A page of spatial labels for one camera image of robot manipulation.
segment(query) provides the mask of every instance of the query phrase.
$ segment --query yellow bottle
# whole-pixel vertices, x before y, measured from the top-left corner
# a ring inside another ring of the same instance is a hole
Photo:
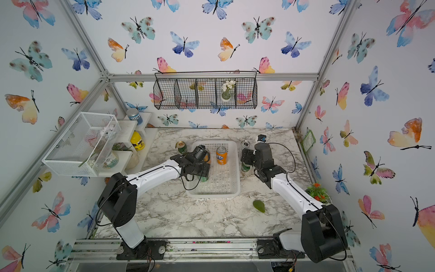
[[[134,146],[134,149],[136,149],[137,151],[142,150],[145,147],[145,143],[142,140],[141,135],[137,131],[133,132],[133,136],[131,137],[130,142]]]

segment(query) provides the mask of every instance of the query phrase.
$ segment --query robotic arm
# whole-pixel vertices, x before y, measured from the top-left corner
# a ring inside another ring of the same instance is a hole
[[[172,156],[166,162],[140,173],[126,177],[117,173],[110,178],[98,206],[129,248],[137,248],[145,239],[133,218],[137,198],[151,188],[180,176],[208,177],[210,165],[204,162],[206,154],[210,158],[205,147],[199,145],[193,152]],[[333,205],[324,206],[288,179],[287,172],[274,164],[265,135],[258,136],[254,150],[243,150],[241,161],[254,165],[256,176],[279,193],[302,219],[300,232],[288,230],[280,233],[283,249],[303,251],[313,262],[319,262],[347,247],[338,209]]]

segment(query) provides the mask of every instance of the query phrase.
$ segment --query hanging wire basket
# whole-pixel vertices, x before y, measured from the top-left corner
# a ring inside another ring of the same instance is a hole
[[[186,77],[175,78],[174,74],[186,74]],[[155,73],[155,77],[154,106],[158,110],[257,107],[257,72]],[[235,81],[229,90],[229,100],[221,98],[222,85],[226,81]]]

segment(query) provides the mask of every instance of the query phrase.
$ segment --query marble countertop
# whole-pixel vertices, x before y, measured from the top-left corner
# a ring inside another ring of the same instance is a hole
[[[296,171],[289,174],[303,189],[310,178],[291,128],[283,129],[160,129],[143,169],[156,166],[177,154],[175,143],[184,141],[188,147],[200,140],[222,139],[240,142],[248,140],[251,148],[259,134],[268,142],[287,146],[296,160]],[[282,146],[271,144],[275,164],[287,171],[294,169],[293,158]],[[240,195],[233,198],[192,198],[186,194],[180,179],[167,181],[143,194],[137,200],[134,218],[145,236],[169,237],[231,237],[271,236],[301,221],[290,205],[255,176],[240,180]],[[262,200],[266,212],[252,205]],[[109,223],[103,217],[100,224]],[[119,237],[111,225],[99,227],[94,238]]]

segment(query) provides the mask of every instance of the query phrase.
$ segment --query black cable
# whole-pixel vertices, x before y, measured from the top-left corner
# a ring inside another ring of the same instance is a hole
[[[296,171],[296,160],[294,159],[293,153],[290,151],[290,149],[288,149],[285,145],[280,144],[280,143],[268,143],[268,144],[279,144],[279,145],[282,145],[283,147],[285,147],[288,150],[288,152],[290,152],[291,156],[293,157],[293,163],[294,163],[294,170],[289,172],[289,173],[293,173],[294,171]]]

